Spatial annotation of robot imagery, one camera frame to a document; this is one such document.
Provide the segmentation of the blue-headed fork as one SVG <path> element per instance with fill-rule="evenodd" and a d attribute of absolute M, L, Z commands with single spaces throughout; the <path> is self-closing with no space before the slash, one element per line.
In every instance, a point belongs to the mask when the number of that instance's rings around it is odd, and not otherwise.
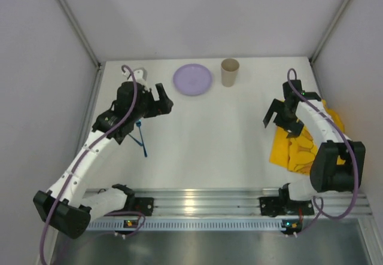
<path fill-rule="evenodd" d="M 146 150 L 146 147 L 145 147 L 145 143 L 144 143 L 144 138 L 143 138 L 143 135 L 142 135 L 142 123 L 141 123 L 141 120 L 138 120 L 136 122 L 136 126 L 139 130 L 139 134 L 140 134 L 140 138 L 141 138 L 141 144 L 142 144 L 142 149 L 143 149 L 143 152 L 144 152 L 144 157 L 148 157 L 148 154 L 147 154 L 147 150 Z"/>

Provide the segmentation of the yellow Pikachu placemat cloth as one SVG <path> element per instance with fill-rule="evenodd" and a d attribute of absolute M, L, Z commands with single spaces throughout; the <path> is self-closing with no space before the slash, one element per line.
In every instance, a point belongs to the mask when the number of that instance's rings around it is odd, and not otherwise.
<path fill-rule="evenodd" d="M 323 142 L 343 143 L 339 132 L 344 131 L 344 126 L 337 113 L 328 110 L 319 97 L 301 100 L 296 116 L 305 125 L 300 136 L 287 138 L 288 133 L 277 126 L 269 161 L 291 172 L 309 175 Z"/>

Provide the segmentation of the purple plastic plate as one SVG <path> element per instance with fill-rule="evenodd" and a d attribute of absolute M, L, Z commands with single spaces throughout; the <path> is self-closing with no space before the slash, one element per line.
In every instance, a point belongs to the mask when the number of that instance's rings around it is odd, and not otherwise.
<path fill-rule="evenodd" d="M 182 95 L 199 96 L 211 88 L 213 76 L 207 67 L 191 63 L 179 67 L 174 72 L 172 81 Z"/>

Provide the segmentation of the beige paper cup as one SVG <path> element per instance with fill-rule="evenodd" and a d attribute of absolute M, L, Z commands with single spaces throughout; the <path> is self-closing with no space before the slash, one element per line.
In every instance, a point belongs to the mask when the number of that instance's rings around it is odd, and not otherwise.
<path fill-rule="evenodd" d="M 231 87 L 234 85 L 239 67 L 239 62 L 233 58 L 224 59 L 221 62 L 221 83 L 223 86 Z"/>

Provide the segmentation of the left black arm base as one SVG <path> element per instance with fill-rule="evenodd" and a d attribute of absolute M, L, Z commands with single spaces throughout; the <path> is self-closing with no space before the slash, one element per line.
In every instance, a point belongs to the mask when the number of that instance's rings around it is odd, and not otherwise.
<path fill-rule="evenodd" d="M 154 198 L 136 197 L 134 190 L 121 184 L 113 185 L 106 193 L 108 195 L 106 216 L 134 215 L 137 213 L 152 216 Z"/>

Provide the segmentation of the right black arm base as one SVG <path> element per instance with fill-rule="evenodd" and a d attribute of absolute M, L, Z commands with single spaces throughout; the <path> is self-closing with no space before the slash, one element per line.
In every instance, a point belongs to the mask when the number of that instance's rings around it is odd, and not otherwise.
<path fill-rule="evenodd" d="M 310 200 L 295 201 L 290 199 L 288 184 L 278 189 L 277 196 L 263 196 L 259 198 L 259 202 L 262 216 L 314 215 Z"/>

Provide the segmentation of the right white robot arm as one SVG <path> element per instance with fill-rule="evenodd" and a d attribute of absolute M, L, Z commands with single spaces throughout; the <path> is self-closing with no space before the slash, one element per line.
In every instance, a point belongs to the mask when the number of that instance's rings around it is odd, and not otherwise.
<path fill-rule="evenodd" d="M 289 198 L 304 201 L 327 191 L 356 195 L 366 152 L 363 143 L 348 139 L 326 113 L 319 95 L 304 91 L 300 80 L 288 80 L 282 86 L 285 100 L 273 100 L 263 124 L 273 121 L 288 139 L 299 137 L 306 127 L 318 146 L 309 178 L 287 184 Z"/>

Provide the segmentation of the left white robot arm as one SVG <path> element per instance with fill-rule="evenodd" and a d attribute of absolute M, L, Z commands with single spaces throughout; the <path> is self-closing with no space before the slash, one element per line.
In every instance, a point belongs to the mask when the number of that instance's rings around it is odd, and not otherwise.
<path fill-rule="evenodd" d="M 85 197 L 90 180 L 138 121 L 169 114 L 174 105 L 160 83 L 156 84 L 159 98 L 154 99 L 145 68 L 131 70 L 123 65 L 121 70 L 127 80 L 117 89 L 111 106 L 96 118 L 80 152 L 47 191 L 38 191 L 33 198 L 40 218 L 71 239 L 80 237 L 92 221 L 112 212 L 133 215 L 145 209 L 135 192 L 123 184 Z"/>

